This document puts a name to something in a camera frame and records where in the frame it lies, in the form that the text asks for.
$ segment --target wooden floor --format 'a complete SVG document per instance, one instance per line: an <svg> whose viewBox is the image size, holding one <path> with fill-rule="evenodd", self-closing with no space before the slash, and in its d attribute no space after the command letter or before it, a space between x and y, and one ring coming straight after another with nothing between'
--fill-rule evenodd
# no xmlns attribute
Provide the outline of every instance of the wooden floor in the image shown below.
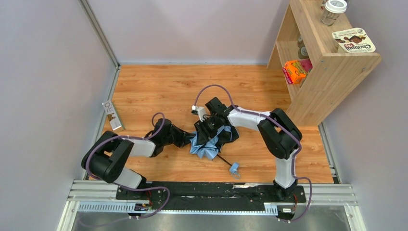
<svg viewBox="0 0 408 231"><path fill-rule="evenodd" d="M122 135L143 136L152 130L151 117L163 112L177 127L194 131L197 116L191 106L197 93L206 85L220 84L232 94L234 103L250 110L286 110L290 97L280 71L267 71L254 65L125 65L112 101L126 128ZM226 93L209 88L198 105L217 96L229 106ZM106 122L105 129L110 129ZM326 154L317 127L301 127L303 150L296 160L298 176L310 177L313 183L333 183ZM258 131L238 128L240 137L224 145L221 155L229 162L240 164L240 180L228 172L229 166L219 158L200 159L190 154L190 145L179 149L166 146L155 158L131 157L127 167L147 180L272 182L275 157L267 150Z"/></svg>

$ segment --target food package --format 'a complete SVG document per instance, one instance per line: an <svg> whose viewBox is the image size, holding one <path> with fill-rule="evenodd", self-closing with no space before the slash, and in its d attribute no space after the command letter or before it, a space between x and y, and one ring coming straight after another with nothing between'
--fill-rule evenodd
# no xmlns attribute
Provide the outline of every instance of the food package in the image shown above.
<svg viewBox="0 0 408 231"><path fill-rule="evenodd" d="M307 76L307 71L298 60L287 61L282 70L289 84L299 84Z"/></svg>
<svg viewBox="0 0 408 231"><path fill-rule="evenodd" d="M347 53L374 52L375 46L366 32L361 28L353 28L333 32L333 39Z"/></svg>
<svg viewBox="0 0 408 231"><path fill-rule="evenodd" d="M303 69L309 74L309 72L313 68L312 61L310 59L301 59L299 60L299 62L302 65Z"/></svg>
<svg viewBox="0 0 408 231"><path fill-rule="evenodd" d="M112 131L120 132L120 131L125 130L125 127L123 127L123 124L119 119L119 116L115 110L115 107L112 101L108 100L102 103L102 105L105 110L106 117L108 118L109 123L111 124Z"/></svg>

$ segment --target white cup lid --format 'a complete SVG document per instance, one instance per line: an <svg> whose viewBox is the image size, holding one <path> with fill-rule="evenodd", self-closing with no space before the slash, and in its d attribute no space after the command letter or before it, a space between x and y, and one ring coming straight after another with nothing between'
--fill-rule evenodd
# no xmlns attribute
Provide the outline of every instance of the white cup lid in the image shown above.
<svg viewBox="0 0 408 231"><path fill-rule="evenodd" d="M344 13L347 9L347 2L344 0L328 0L324 8L332 13Z"/></svg>

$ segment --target wooden shelf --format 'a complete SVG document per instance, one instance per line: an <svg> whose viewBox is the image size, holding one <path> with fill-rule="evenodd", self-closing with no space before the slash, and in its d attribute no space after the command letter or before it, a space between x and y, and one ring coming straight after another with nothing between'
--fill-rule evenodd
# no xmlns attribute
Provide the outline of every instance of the wooden shelf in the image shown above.
<svg viewBox="0 0 408 231"><path fill-rule="evenodd" d="M312 64L315 65L322 54L337 53L333 32L353 28L346 15L341 14L332 26L320 22L323 14L319 0L291 0L290 8L305 42Z"/></svg>
<svg viewBox="0 0 408 231"><path fill-rule="evenodd" d="M321 0L290 0L268 69L299 59L302 35L313 69L300 84L287 84L292 103L286 113L298 126L317 126L380 63L378 53L337 53L332 32L353 28L341 14L332 26L320 22Z"/></svg>
<svg viewBox="0 0 408 231"><path fill-rule="evenodd" d="M276 48L278 49L280 65L283 67L287 61L299 59L297 53L299 48L296 41L278 41L276 42ZM300 84L289 84L287 81L289 96L293 101L300 90Z"/></svg>

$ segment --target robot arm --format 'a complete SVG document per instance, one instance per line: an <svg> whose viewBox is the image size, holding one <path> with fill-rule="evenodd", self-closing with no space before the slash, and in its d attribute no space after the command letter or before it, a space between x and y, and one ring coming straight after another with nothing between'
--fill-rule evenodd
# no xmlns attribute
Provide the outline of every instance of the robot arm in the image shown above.
<svg viewBox="0 0 408 231"><path fill-rule="evenodd" d="M125 162L129 156L156 157L163 151L164 146L174 144L177 147L184 147L195 136L195 134L177 128L168 119L159 119L154 130L146 134L146 137L155 133L162 123L164 124L160 132L149 140L118 138L106 143L93 154L89 163L90 171L107 183L137 188L146 181L146 178L125 167ZM82 168L86 169L86 162L92 150L115 136L118 135L112 131L103 133L82 159Z"/></svg>
<svg viewBox="0 0 408 231"><path fill-rule="evenodd" d="M216 131L220 126L225 125L231 126L233 130L235 130L235 127L245 127L259 131L268 150L276 157L277 174L274 182L281 187L284 196L289 195L297 184L297 180L292 175L292 168L294 168L295 164L295 162L292 161L292 156L298 148L296 142L285 132L277 131L275 125L268 119L258 115L241 113L232 106L227 108L217 97L206 103L206 107L210 111L211 116L204 120L200 119L200 121L195 123L195 127L199 132L198 140L202 140L202 142L208 141L213 138L214 130ZM272 112L250 112L264 114L274 119L296 139L302 139L302 133L283 110L277 108Z"/></svg>

